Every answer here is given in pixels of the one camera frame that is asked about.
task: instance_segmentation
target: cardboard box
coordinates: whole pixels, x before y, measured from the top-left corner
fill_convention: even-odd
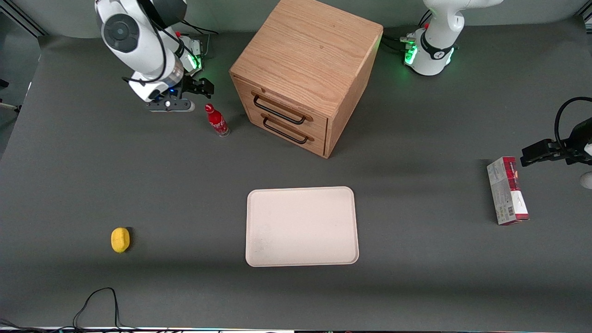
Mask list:
[[[497,223],[502,226],[529,219],[526,204],[518,185],[515,157],[502,157],[487,166]]]

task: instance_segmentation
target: white tray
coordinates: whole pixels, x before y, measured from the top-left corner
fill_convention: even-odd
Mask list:
[[[249,194],[245,249],[249,265],[346,265],[358,256],[355,204],[349,187]]]

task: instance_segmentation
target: wooden cabinet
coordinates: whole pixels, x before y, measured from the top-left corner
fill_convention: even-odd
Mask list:
[[[381,37],[381,25],[321,2],[281,0],[230,68],[249,120],[328,158]]]

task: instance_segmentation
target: black metal handle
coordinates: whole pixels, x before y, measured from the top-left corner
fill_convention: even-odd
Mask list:
[[[282,131],[280,131],[280,130],[278,130],[278,129],[274,129],[274,128],[273,128],[273,127],[271,127],[270,125],[267,125],[267,121],[268,121],[268,120],[269,120],[269,118],[267,118],[267,117],[265,117],[265,119],[263,119],[263,126],[265,126],[265,128],[266,128],[266,129],[272,130],[272,131],[274,131],[275,133],[277,133],[277,134],[279,134],[279,135],[281,135],[281,136],[285,137],[286,139],[292,140],[292,141],[294,141],[295,143],[297,143],[297,144],[299,144],[299,145],[303,145],[303,144],[305,144],[305,143],[306,143],[306,141],[308,141],[308,136],[305,136],[305,137],[304,137],[304,140],[298,140],[298,139],[296,139],[295,137],[293,137],[293,136],[290,136],[290,135],[287,135],[286,133],[284,133],[284,132],[282,132]]]
[[[281,114],[281,113],[279,113],[277,111],[271,110],[270,108],[266,107],[265,105],[261,105],[261,104],[257,103],[258,100],[259,100],[259,96],[258,95],[255,95],[255,98],[253,99],[253,103],[255,104],[256,107],[258,107],[260,109],[263,109],[263,110],[265,110],[265,111],[267,111],[267,112],[269,112],[269,113],[271,113],[271,114],[273,114],[275,116],[278,116],[281,119],[284,119],[286,121],[289,121],[290,123],[292,123],[294,125],[302,125],[302,123],[304,122],[304,120],[306,120],[306,117],[304,117],[304,116],[300,120],[296,120],[296,119],[292,119],[290,117],[287,117],[287,116],[285,116],[285,115],[283,115],[283,114]]]

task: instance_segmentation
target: black cable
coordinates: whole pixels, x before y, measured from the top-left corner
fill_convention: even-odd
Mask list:
[[[396,47],[390,46],[389,44],[386,44],[383,40],[380,41],[380,44],[388,47],[389,49],[391,49],[395,52],[403,52],[403,49],[398,49]]]
[[[4,325],[4,326],[8,326],[8,327],[13,327],[16,329],[21,330],[21,333],[24,332],[37,332],[37,333],[57,333],[63,329],[67,329],[67,328],[72,328],[72,329],[76,329],[74,326],[63,326],[60,328],[56,328],[56,329],[52,329],[52,330],[46,330],[43,328],[38,328],[38,327],[26,327],[26,326],[18,326],[13,324],[12,322],[6,320],[6,319],[2,319],[0,318],[0,324]]]
[[[431,11],[430,11],[430,15],[428,15],[424,21],[420,22],[419,26],[421,27],[422,25],[424,25],[430,19],[430,17],[432,17]]]
[[[101,292],[103,290],[110,290],[111,293],[113,294],[113,301],[115,303],[115,319],[114,319],[114,323],[115,323],[115,327],[117,327],[120,331],[123,332],[129,332],[129,330],[126,330],[124,328],[122,328],[122,326],[124,327],[129,327],[129,328],[133,328],[133,329],[139,329],[133,326],[128,326],[128,325],[124,325],[121,322],[121,319],[119,318],[119,303],[117,303],[117,295],[115,294],[115,289],[111,288],[111,287],[105,287],[105,288],[101,288],[101,289],[97,289],[94,292],[92,292],[88,298],[86,298],[86,301],[84,302],[84,305],[82,306],[82,308],[74,315],[74,318],[72,318],[72,326],[75,329],[82,329],[80,326],[78,326],[78,318],[80,317],[80,315],[82,314],[82,312],[84,312],[84,310],[86,309],[86,306],[88,305],[88,302],[91,300],[91,298],[93,297],[94,294]]]
[[[579,158],[579,157],[575,156],[572,152],[567,151],[567,148],[565,147],[565,145],[561,141],[561,137],[559,136],[559,121],[561,120],[561,114],[563,113],[563,111],[565,110],[565,108],[568,105],[570,105],[571,103],[573,103],[575,101],[588,101],[588,102],[592,103],[592,98],[591,97],[574,97],[574,98],[568,100],[567,102],[563,103],[563,105],[559,108],[559,111],[557,111],[557,116],[555,116],[555,128],[554,128],[555,129],[555,140],[557,141],[557,143],[559,143],[559,148],[561,148],[561,152],[563,152],[564,155],[569,156],[574,161],[585,163],[582,158]]]
[[[164,32],[167,36],[169,36],[170,38],[172,38],[174,41],[176,41],[177,43],[179,43],[179,45],[181,45],[181,47],[183,47],[187,52],[189,52],[189,54],[191,54],[191,56],[193,58],[196,58],[195,55],[193,54],[193,52],[191,50],[189,50],[189,48],[187,48],[185,46],[185,43],[183,43],[183,41],[181,39],[177,39],[175,38],[173,35],[169,34],[168,31],[166,30],[162,30],[162,32]]]
[[[141,329],[139,331],[129,331],[129,330],[122,330],[122,329],[117,329],[117,328],[108,328],[108,329],[98,329],[98,328],[84,328],[84,329],[75,329],[74,327],[71,326],[64,326],[64,327],[60,327],[58,329],[54,329],[51,331],[48,330],[44,330],[41,328],[31,328],[31,329],[0,329],[0,332],[2,331],[6,331],[6,332],[13,332],[13,333],[40,333],[40,332],[45,332],[45,333],[60,333],[60,331],[62,333],[113,333],[113,332],[120,332],[120,333],[138,333],[138,332],[147,332],[147,333],[154,333],[154,330],[149,330],[149,329]]]
[[[216,34],[216,35],[219,35],[219,34],[220,34],[218,31],[214,31],[214,30],[210,30],[210,29],[206,29],[206,28],[197,27],[197,26],[195,26],[195,25],[193,25],[193,24],[191,24],[191,23],[187,22],[187,20],[183,20],[183,21],[181,21],[181,23],[182,23],[182,24],[185,24],[185,25],[188,25],[188,26],[190,26],[190,27],[192,27],[193,29],[196,29],[196,30],[198,30],[198,31],[200,31],[200,30],[204,30],[204,31],[207,31],[207,32],[210,32],[210,33],[214,33],[214,34]]]
[[[400,42],[400,40],[398,38],[394,38],[394,37],[390,37],[390,36],[386,36],[386,35],[382,35],[382,38],[387,39],[387,40],[399,41]]]
[[[185,25],[187,25],[187,26],[189,26],[189,27],[192,27],[192,28],[193,28],[193,29],[195,29],[197,32],[199,32],[200,34],[202,34],[202,35],[205,35],[205,32],[201,31],[201,30],[200,30],[200,29],[198,29],[196,26],[194,26],[194,25],[191,25],[191,24],[187,23],[186,21],[182,21],[181,23],[182,23],[182,24],[185,24]]]
[[[418,27],[421,27],[421,26],[422,26],[423,19],[426,17],[426,15],[427,15],[429,12],[430,12],[430,10],[428,9],[428,10],[425,12],[425,14],[423,14],[423,16],[422,16],[421,20],[419,20],[419,23],[417,24],[417,26],[418,26]]]
[[[154,33],[156,34],[156,38],[158,38],[158,42],[160,43],[160,48],[162,49],[162,71],[160,71],[160,75],[155,77],[154,79],[150,79],[150,80],[138,80],[138,79],[132,79],[132,78],[126,78],[125,76],[122,77],[123,81],[132,81],[132,82],[138,82],[141,84],[146,84],[146,83],[152,83],[152,82],[156,82],[160,79],[162,79],[162,76],[165,74],[165,70],[166,70],[166,48],[165,48],[165,44],[162,41],[162,38],[160,38],[160,34],[158,33],[158,29],[156,28],[156,24],[154,23],[154,21],[150,20],[150,25],[152,26],[152,29],[154,30]]]

